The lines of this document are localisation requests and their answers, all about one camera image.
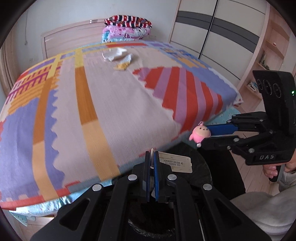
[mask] bookshelf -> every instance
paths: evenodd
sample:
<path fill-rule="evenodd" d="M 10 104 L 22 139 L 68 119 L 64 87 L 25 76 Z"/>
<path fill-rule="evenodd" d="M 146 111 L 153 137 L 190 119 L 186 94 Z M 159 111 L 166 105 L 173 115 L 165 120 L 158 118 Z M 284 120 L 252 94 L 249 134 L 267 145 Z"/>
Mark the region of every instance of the bookshelf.
<path fill-rule="evenodd" d="M 249 72 L 244 74 L 244 79 L 241 79 L 238 86 L 239 92 L 244 100 L 244 103 L 240 106 L 240 111 L 252 112 L 262 101 L 262 95 L 259 91 L 254 92 L 248 84 L 255 81 L 252 73 L 253 70 L 266 70 L 261 61 L 263 56 L 265 55 L 265 66 L 268 66 L 270 70 L 279 70 L 288 49 L 291 29 L 272 6 L 270 6 L 269 14 L 266 15 L 266 24 L 266 31 L 265 33 L 261 33 L 260 36 L 260 38 L 263 38 L 263 41 L 259 51 L 256 52 L 256 60 L 253 66 L 248 68 Z"/>

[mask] card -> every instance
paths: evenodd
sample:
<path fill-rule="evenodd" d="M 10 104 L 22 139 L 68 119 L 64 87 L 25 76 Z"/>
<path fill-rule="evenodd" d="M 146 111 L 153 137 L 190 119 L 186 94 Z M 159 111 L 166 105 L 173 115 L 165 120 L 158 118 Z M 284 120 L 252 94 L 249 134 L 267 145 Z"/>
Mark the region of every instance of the card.
<path fill-rule="evenodd" d="M 173 172 L 192 173 L 190 157 L 158 152 L 159 161 L 171 166 Z"/>

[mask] human hand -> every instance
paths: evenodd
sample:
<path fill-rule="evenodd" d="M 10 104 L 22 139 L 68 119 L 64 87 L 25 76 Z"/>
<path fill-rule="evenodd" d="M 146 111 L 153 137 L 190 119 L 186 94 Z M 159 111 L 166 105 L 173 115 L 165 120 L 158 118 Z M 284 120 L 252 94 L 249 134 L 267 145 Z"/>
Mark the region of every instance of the human hand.
<path fill-rule="evenodd" d="M 291 160 L 287 163 L 281 163 L 281 164 L 270 164 L 270 165 L 263 165 L 263 172 L 265 176 L 268 178 L 273 178 L 278 175 L 278 172 L 276 170 L 276 166 L 285 164 L 285 172 L 292 172 L 296 171 L 296 151 L 294 151 L 294 154 L 291 158 Z"/>
<path fill-rule="evenodd" d="M 263 165 L 263 173 L 268 178 L 273 178 L 278 175 L 275 164 Z"/>

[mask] bed headboard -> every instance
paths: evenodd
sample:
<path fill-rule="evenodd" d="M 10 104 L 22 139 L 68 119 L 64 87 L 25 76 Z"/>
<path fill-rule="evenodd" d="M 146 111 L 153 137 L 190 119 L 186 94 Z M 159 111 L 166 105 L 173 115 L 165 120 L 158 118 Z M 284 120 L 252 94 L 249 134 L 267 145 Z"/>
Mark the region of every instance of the bed headboard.
<path fill-rule="evenodd" d="M 104 19 L 73 23 L 41 35 L 43 59 L 91 43 L 100 42 Z"/>

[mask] striped blanket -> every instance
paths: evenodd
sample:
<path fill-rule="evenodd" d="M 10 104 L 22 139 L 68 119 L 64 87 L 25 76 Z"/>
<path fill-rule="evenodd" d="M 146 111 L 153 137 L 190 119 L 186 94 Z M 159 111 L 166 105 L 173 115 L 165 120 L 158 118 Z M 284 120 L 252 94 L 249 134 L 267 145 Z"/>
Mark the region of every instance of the striped blanket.
<path fill-rule="evenodd" d="M 133 54 L 126 71 L 102 51 Z M 184 50 L 160 42 L 82 47 L 31 67 L 0 115 L 0 205 L 28 206 L 119 175 L 241 97 Z"/>

